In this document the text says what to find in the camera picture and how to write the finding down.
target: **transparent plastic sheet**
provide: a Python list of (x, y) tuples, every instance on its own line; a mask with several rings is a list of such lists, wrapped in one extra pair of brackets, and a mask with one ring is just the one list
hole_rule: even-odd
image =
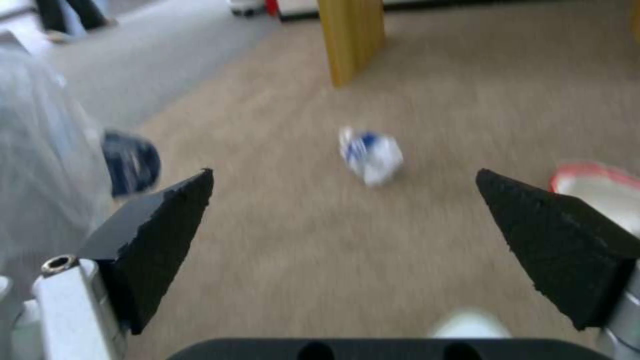
[(0, 274), (23, 297), (46, 259), (77, 251), (112, 209), (101, 137), (61, 76), (0, 49)]

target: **carpet floor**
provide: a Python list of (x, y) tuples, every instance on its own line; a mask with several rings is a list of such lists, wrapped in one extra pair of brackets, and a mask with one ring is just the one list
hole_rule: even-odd
[[(191, 252), (129, 358), (250, 336), (421, 337), (478, 307), (515, 336), (592, 345), (532, 287), (478, 194), (482, 167), (546, 187), (557, 164), (640, 174), (640, 46), (626, 1), (396, 13), (332, 88), (321, 27), (285, 25), (146, 122), (167, 185), (212, 167)], [(406, 160), (366, 188), (337, 133), (391, 134)]]

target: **black foam pad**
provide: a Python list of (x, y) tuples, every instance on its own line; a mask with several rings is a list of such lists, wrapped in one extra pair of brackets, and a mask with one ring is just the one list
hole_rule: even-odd
[(213, 189), (213, 172), (122, 206), (89, 238), (78, 256), (100, 266), (118, 320), (139, 334), (189, 251)]
[(476, 185), (536, 289), (576, 329), (603, 326), (640, 258), (640, 241), (576, 197), (486, 169)]

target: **wooden table leg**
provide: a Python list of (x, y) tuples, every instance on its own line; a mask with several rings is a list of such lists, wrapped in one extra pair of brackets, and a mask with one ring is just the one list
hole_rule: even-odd
[(318, 0), (318, 10), (333, 84), (345, 85), (385, 42), (382, 0)]
[(634, 0), (633, 18), (631, 20), (631, 29), (634, 37), (640, 42), (640, 0)]

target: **shoe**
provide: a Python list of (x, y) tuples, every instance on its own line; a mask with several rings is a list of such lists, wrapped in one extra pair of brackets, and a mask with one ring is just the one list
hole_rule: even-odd
[(54, 44), (66, 44), (71, 40), (71, 36), (69, 34), (56, 30), (47, 30), (45, 32), (45, 36), (48, 41)]
[(113, 28), (115, 26), (118, 26), (118, 21), (112, 17), (108, 17), (104, 19), (104, 23), (102, 25), (98, 26), (97, 28), (87, 29), (86, 32), (93, 33), (96, 31), (107, 29), (107, 28)]
[(103, 28), (112, 28), (114, 26), (118, 26), (118, 21), (112, 17), (108, 17), (107, 19), (105, 19), (104, 21), (104, 26)]

